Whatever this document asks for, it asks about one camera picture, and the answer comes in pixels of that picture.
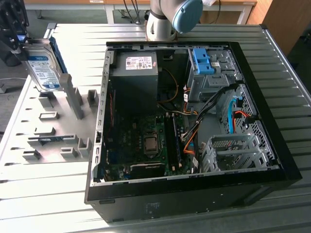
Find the yellow wire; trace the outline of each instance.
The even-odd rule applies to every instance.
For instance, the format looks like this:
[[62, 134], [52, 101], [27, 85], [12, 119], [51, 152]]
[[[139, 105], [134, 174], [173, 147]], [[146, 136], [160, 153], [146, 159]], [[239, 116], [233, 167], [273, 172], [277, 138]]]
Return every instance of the yellow wire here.
[[158, 101], [158, 103], [168, 103], [168, 102], [170, 102], [170, 101], [172, 101], [173, 99], [176, 98], [176, 96], [178, 94], [178, 84], [177, 84], [177, 81], [176, 81], [175, 77], [172, 75], [172, 73], [169, 72], [168, 69], [166, 69], [166, 68], [162, 68], [162, 69], [166, 70], [170, 74], [170, 76], [174, 79], [174, 82], [175, 82], [175, 85], [176, 85], [176, 92], [175, 92], [175, 95], [172, 98], [170, 98], [169, 100]]
[[[186, 111], [186, 103], [184, 104], [184, 113], [191, 113], [191, 111], [189, 111], [189, 112], [187, 112]], [[198, 115], [198, 112], [197, 111], [193, 111], [193, 114], [195, 114], [195, 115]]]

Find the sticker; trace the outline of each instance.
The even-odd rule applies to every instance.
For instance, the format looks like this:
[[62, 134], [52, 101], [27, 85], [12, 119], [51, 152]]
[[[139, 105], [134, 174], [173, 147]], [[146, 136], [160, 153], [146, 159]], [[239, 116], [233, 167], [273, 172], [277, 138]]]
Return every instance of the sticker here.
[[199, 162], [197, 161], [196, 158], [193, 158], [192, 163], [193, 163], [193, 165], [195, 165], [196, 168], [198, 168]]
[[211, 62], [212, 67], [220, 67], [219, 62]]
[[59, 88], [57, 75], [51, 69], [53, 63], [46, 56], [29, 56], [28, 63], [32, 67], [38, 82], [48, 89]]
[[186, 93], [184, 94], [184, 101], [188, 103], [188, 95]]
[[160, 202], [148, 203], [145, 207], [146, 214], [156, 214], [160, 209]]
[[152, 59], [151, 57], [127, 57], [125, 69], [152, 69]]

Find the power supply label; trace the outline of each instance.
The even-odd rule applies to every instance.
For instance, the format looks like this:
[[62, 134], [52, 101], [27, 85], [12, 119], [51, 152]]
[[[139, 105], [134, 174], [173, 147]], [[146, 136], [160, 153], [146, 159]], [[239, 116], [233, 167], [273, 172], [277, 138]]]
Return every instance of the power supply label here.
[[32, 67], [36, 79], [45, 88], [56, 89], [60, 87], [54, 64], [47, 56], [29, 56], [28, 62]]
[[127, 57], [126, 58], [126, 70], [133, 69], [152, 69], [151, 57]]

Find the black cable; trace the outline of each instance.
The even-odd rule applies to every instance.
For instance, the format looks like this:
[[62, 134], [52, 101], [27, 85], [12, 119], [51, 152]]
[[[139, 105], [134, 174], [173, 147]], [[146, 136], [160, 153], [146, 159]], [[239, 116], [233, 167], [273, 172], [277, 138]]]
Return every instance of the black cable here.
[[140, 24], [140, 18], [139, 18], [139, 9], [138, 9], [138, 4], [137, 4], [137, 0], [135, 0], [135, 3], [136, 3], [136, 8], [137, 8], [137, 12], [138, 12], [138, 23]]
[[119, 13], [120, 13], [124, 18], [130, 19], [130, 17], [124, 15], [124, 14], [122, 13], [122, 11], [120, 11], [120, 10], [118, 10], [118, 11], [119, 11]]
[[130, 15], [130, 12], [129, 12], [128, 8], [127, 8], [127, 5], [126, 5], [125, 0], [123, 0], [123, 2], [124, 2], [124, 6], [125, 6], [125, 8], [126, 8], [126, 11], [127, 11], [128, 15], [130, 16], [132, 22], [135, 23], [134, 20], [133, 20], [133, 18], [132, 18], [132, 16]]
[[134, 7], [134, 11], [135, 11], [136, 15], [138, 16], [138, 11], [136, 10], [135, 4], [134, 4], [133, 0], [131, 0], [131, 1], [132, 1], [132, 5]]
[[219, 9], [218, 9], [217, 17], [216, 17], [216, 19], [214, 21], [210, 22], [209, 24], [217, 23], [217, 20], [219, 18], [221, 7], [222, 7], [222, 2], [220, 0], [218, 0], [218, 1], [219, 1]]

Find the wire bundle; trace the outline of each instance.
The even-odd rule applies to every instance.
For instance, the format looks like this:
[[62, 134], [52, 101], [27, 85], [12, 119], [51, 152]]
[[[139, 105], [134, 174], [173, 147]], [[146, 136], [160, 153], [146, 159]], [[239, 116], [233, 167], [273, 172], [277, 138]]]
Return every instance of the wire bundle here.
[[210, 109], [212, 109], [216, 105], [218, 99], [221, 97], [221, 95], [223, 93], [225, 93], [225, 92], [227, 92], [229, 90], [236, 89], [237, 87], [238, 87], [237, 83], [234, 83], [234, 84], [231, 84], [229, 86], [223, 87], [218, 92], [216, 92], [212, 97], [210, 97], [208, 99], [208, 101], [205, 102], [203, 107], [198, 112], [198, 115], [196, 116], [195, 124], [187, 132], [185, 132], [181, 136], [182, 139], [185, 139], [187, 136], [189, 136], [192, 133], [192, 136], [190, 137], [190, 139], [186, 143], [186, 146], [184, 148], [184, 153], [195, 154], [194, 151], [187, 150], [187, 147], [190, 144], [191, 140], [194, 138], [194, 136], [197, 134], [199, 126], [200, 126], [200, 123], [203, 120], [204, 114], [206, 114]]

